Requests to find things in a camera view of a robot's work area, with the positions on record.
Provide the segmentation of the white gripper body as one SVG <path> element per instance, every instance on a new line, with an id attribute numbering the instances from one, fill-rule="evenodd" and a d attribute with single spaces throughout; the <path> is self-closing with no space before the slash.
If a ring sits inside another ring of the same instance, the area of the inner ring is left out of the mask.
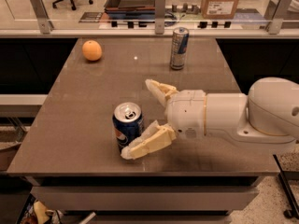
<path id="1" fill-rule="evenodd" d="M 185 90 L 173 95 L 166 106 L 168 124 L 181 139 L 198 139 L 204 136 L 206 93 L 202 90 Z"/>

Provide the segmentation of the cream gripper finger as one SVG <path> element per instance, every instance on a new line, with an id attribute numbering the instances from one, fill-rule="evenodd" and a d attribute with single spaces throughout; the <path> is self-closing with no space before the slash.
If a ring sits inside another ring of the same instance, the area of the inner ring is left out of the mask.
<path id="1" fill-rule="evenodd" d="M 178 93 L 178 90 L 176 87 L 160 83 L 153 79 L 147 79 L 145 81 L 146 86 L 148 90 L 151 92 L 151 94 L 159 101 L 159 103 L 166 107 L 167 101 L 175 94 Z"/>
<path id="2" fill-rule="evenodd" d="M 139 137 L 121 151 L 121 157 L 125 160 L 139 159 L 170 146 L 176 138 L 176 132 L 168 123 L 160 125 L 155 120 Z"/>

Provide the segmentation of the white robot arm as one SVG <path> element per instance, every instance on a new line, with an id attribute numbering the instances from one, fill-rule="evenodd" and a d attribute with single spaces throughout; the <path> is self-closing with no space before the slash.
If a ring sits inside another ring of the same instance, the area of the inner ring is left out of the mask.
<path id="1" fill-rule="evenodd" d="M 165 108 L 166 124 L 151 125 L 121 151 L 135 160 L 170 146 L 174 140 L 220 137 L 242 148 L 285 152 L 299 140 L 299 84 L 261 78 L 247 94 L 178 91 L 148 79 L 146 86 Z"/>

